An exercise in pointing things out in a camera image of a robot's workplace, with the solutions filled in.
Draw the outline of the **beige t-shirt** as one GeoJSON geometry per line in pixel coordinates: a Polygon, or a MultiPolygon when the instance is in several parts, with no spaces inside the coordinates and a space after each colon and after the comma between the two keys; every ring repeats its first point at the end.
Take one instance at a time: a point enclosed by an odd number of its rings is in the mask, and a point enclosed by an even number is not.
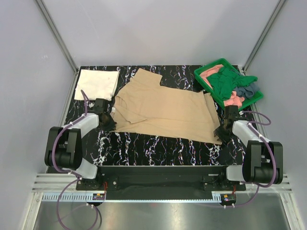
{"type": "Polygon", "coordinates": [[[209,93],[161,86],[162,76],[138,69],[115,97],[116,132],[129,132],[220,145],[220,125],[209,93]]]}

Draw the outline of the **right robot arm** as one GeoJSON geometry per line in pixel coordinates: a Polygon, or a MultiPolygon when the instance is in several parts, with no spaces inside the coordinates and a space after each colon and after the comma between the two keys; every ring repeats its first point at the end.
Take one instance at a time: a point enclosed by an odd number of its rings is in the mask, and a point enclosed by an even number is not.
{"type": "Polygon", "coordinates": [[[237,137],[246,147],[243,164],[225,167],[218,177],[218,185],[224,190],[235,182],[270,187],[283,181],[283,146],[263,136],[254,123],[239,114],[238,106],[224,108],[224,121],[214,135],[224,144],[237,137]]]}

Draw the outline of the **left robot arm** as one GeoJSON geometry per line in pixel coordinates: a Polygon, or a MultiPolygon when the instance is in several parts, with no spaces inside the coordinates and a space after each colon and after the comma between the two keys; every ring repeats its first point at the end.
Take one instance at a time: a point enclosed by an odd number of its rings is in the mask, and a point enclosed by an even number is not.
{"type": "Polygon", "coordinates": [[[108,112],[109,101],[96,99],[94,106],[78,119],[65,126],[54,126],[49,130],[45,152],[45,165],[59,173],[72,173],[87,179],[94,190],[103,186],[103,177],[98,175],[98,167],[83,157],[82,139],[90,131],[100,127],[105,132],[113,131],[116,122],[108,112]]]}

